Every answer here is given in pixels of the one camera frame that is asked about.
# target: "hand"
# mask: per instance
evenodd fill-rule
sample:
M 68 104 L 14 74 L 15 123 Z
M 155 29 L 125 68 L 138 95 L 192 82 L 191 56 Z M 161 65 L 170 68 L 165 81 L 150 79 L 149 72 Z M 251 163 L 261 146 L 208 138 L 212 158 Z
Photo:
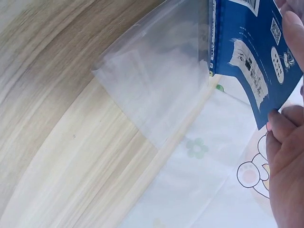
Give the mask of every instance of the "hand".
M 296 13 L 304 21 L 304 1 L 303 0 L 275 0 L 278 8 L 281 9 L 282 15 L 287 11 Z
M 283 34 L 301 69 L 304 69 L 304 26 L 288 11 Z M 269 193 L 280 228 L 304 228 L 304 108 L 292 106 L 269 114 L 271 131 L 266 151 L 270 167 Z

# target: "green flower print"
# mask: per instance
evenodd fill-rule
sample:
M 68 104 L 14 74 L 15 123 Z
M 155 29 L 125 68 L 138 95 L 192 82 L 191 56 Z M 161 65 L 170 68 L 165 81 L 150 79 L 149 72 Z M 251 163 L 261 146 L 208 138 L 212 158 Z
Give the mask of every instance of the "green flower print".
M 224 92 L 224 87 L 223 87 L 222 85 L 220 85 L 220 84 L 217 85 L 217 89 L 218 89 L 219 91 Z
M 208 152 L 208 147 L 204 145 L 204 141 L 200 138 L 197 138 L 194 141 L 189 141 L 187 143 L 188 156 L 190 158 L 203 159 L 204 154 Z

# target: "pink cartoon print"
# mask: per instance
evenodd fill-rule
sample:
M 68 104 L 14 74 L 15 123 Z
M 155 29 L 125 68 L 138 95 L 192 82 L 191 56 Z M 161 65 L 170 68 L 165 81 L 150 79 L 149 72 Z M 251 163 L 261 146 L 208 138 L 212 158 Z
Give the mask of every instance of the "pink cartoon print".
M 252 161 L 241 164 L 237 170 L 239 183 L 248 189 L 254 189 L 262 196 L 269 198 L 269 165 L 266 155 L 266 135 L 257 144 L 258 154 Z

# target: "fingernail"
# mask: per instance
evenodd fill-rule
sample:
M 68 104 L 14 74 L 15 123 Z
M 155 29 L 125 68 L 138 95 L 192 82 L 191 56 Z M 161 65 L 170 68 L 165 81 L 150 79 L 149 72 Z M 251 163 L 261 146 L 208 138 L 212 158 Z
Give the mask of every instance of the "fingernail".
M 292 11 L 287 11 L 284 14 L 284 19 L 290 24 L 303 26 L 301 19 Z
M 271 131 L 272 131 L 270 122 L 268 122 L 268 123 L 266 124 L 266 129 L 267 129 L 268 132 L 271 132 Z

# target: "white label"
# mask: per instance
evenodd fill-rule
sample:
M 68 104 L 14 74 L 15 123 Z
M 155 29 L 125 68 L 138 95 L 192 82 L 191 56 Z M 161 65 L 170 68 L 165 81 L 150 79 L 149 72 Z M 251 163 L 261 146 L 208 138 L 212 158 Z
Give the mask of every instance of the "white label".
M 274 18 L 272 18 L 270 31 L 275 38 L 276 44 L 279 45 L 282 33 L 281 33 L 281 31 L 280 31 L 280 29 L 279 29 L 279 27 L 276 23 L 276 20 Z
M 243 6 L 248 7 L 254 15 L 257 17 L 258 15 L 258 9 L 260 6 L 260 0 L 229 0 L 238 4 L 241 4 Z
M 275 47 L 272 47 L 272 49 L 271 49 L 271 59 L 272 59 L 272 64 L 274 65 L 274 68 L 275 68 L 275 75 L 277 77 L 277 80 L 279 81 L 280 84 L 283 84 L 284 70 L 282 67 L 280 56 L 277 53 L 277 50 Z
M 211 38 L 211 61 L 214 60 L 214 51 L 215 51 L 215 23 L 216 23 L 216 10 L 217 2 L 213 0 L 213 14 L 212 14 L 212 38 Z
M 264 76 L 247 45 L 240 39 L 234 40 L 234 51 L 229 62 L 242 71 L 254 94 L 256 104 L 260 109 L 261 103 L 268 95 L 268 88 Z

